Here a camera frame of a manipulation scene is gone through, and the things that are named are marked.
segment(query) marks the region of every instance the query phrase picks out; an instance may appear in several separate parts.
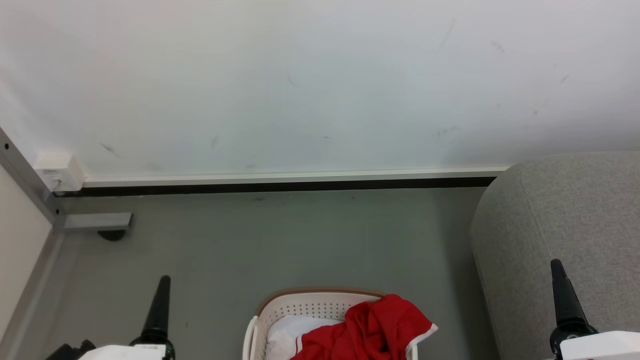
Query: gray floor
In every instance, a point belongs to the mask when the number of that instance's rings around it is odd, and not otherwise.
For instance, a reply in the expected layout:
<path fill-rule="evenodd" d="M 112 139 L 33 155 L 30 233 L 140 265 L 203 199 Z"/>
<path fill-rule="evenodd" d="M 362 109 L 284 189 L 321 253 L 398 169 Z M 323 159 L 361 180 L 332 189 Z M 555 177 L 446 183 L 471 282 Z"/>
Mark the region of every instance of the gray floor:
<path fill-rule="evenodd" d="M 172 277 L 178 359 L 240 359 L 259 302 L 292 286 L 397 293 L 440 330 L 421 359 L 497 359 L 468 227 L 484 188 L 69 199 L 71 212 L 132 211 L 134 228 L 82 243 L 45 345 L 126 344 L 158 279 Z"/>

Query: brown basket rim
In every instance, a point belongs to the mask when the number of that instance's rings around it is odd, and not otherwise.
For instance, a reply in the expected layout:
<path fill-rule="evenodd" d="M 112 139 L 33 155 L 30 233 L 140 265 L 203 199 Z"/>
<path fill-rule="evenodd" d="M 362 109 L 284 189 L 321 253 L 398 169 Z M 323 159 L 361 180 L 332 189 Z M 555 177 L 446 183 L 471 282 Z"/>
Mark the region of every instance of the brown basket rim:
<path fill-rule="evenodd" d="M 379 298 L 386 295 L 386 293 L 383 293 L 380 291 L 349 288 L 349 287 L 343 287 L 343 286 L 315 286 L 315 287 L 302 287 L 302 288 L 288 288 L 288 289 L 278 290 L 272 293 L 271 295 L 269 295 L 268 297 L 266 297 L 266 299 L 264 299 L 258 306 L 258 309 L 256 310 L 255 314 L 259 317 L 262 314 L 262 311 L 264 310 L 264 308 L 267 307 L 267 305 L 271 301 L 275 300 L 278 297 L 281 297 L 284 295 L 294 295 L 294 294 L 304 294 L 304 293 L 345 293 L 345 294 L 369 295 L 369 296 L 379 297 Z"/>

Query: electrical outlet box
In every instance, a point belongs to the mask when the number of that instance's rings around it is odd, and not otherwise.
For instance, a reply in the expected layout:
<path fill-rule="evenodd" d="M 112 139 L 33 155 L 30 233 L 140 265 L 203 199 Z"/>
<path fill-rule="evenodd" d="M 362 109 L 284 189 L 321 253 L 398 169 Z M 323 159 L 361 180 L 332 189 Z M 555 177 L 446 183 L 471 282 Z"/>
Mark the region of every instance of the electrical outlet box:
<path fill-rule="evenodd" d="M 66 152 L 43 152 L 33 168 L 52 192 L 74 192 L 84 184 L 84 172 Z"/>

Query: white plastic basket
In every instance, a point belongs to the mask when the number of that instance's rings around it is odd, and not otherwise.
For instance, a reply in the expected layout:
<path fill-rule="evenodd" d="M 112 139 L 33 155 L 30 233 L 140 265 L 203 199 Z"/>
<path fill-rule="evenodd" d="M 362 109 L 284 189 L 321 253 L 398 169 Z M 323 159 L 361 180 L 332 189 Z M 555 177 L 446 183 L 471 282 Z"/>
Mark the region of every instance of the white plastic basket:
<path fill-rule="evenodd" d="M 349 288 L 284 290 L 268 297 L 249 322 L 244 335 L 243 360 L 264 360 L 269 328 L 287 315 L 344 320 L 344 313 L 356 304 L 374 302 L 384 296 L 375 291 Z M 418 360 L 417 342 L 406 349 L 407 360 Z"/>

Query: black caster wheel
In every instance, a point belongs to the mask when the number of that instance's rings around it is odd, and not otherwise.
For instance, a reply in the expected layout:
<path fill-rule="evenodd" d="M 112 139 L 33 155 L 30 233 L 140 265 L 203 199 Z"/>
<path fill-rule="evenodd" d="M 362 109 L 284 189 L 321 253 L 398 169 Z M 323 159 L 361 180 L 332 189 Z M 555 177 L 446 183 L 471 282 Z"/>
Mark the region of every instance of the black caster wheel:
<path fill-rule="evenodd" d="M 106 230 L 106 231 L 98 231 L 98 235 L 105 240 L 109 241 L 118 241 L 122 240 L 126 230 Z"/>

